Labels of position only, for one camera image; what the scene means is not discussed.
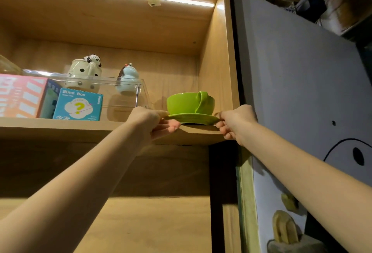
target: black spot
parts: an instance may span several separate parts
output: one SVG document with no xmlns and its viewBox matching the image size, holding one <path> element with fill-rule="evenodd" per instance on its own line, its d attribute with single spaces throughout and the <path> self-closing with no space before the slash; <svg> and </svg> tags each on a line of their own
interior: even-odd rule
<svg viewBox="0 0 372 253">
<path fill-rule="evenodd" d="M 358 163 L 360 166 L 364 166 L 364 156 L 359 148 L 353 148 L 353 157 L 356 163 Z"/>
</svg>

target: cup handle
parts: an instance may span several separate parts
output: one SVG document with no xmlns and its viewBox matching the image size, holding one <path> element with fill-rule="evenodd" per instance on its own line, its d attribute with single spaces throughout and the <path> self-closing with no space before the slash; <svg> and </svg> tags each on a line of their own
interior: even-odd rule
<svg viewBox="0 0 372 253">
<path fill-rule="evenodd" d="M 195 110 L 195 113 L 200 113 L 200 110 L 202 110 L 204 106 L 207 104 L 208 93 L 200 91 L 198 92 L 198 95 L 196 96 L 196 98 L 199 101 L 199 106 Z"/>
</svg>

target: hand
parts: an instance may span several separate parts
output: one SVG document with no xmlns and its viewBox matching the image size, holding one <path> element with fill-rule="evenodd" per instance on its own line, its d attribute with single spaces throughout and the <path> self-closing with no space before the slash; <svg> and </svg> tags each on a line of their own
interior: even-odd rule
<svg viewBox="0 0 372 253">
<path fill-rule="evenodd" d="M 162 119 L 168 115 L 167 111 L 149 110 L 139 106 L 132 110 L 126 123 L 135 124 L 144 133 L 145 140 L 150 142 L 174 133 L 181 126 L 177 120 Z"/>
<path fill-rule="evenodd" d="M 235 110 L 222 111 L 218 113 L 220 122 L 216 127 L 224 135 L 226 140 L 236 140 L 241 146 L 243 145 L 240 138 L 239 128 L 244 128 L 243 123 L 257 123 L 256 115 L 250 105 L 242 105 Z"/>
</svg>

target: yellow question mark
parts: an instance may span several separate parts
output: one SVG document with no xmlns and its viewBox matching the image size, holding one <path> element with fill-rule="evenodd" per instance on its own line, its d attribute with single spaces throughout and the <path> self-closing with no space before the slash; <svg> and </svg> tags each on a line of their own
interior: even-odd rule
<svg viewBox="0 0 372 253">
<path fill-rule="evenodd" d="M 76 110 L 82 110 L 85 107 L 85 104 L 78 102 L 78 103 L 75 103 L 75 106 L 79 106 Z"/>
</svg>

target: green ceramic teacup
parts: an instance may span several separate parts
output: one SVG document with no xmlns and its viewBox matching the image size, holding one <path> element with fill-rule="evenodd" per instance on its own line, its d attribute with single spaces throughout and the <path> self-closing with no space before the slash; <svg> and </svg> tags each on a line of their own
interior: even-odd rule
<svg viewBox="0 0 372 253">
<path fill-rule="evenodd" d="M 214 110 L 214 98 L 207 92 L 184 92 L 172 95 L 167 99 L 170 115 L 198 113 L 211 115 Z"/>
</svg>

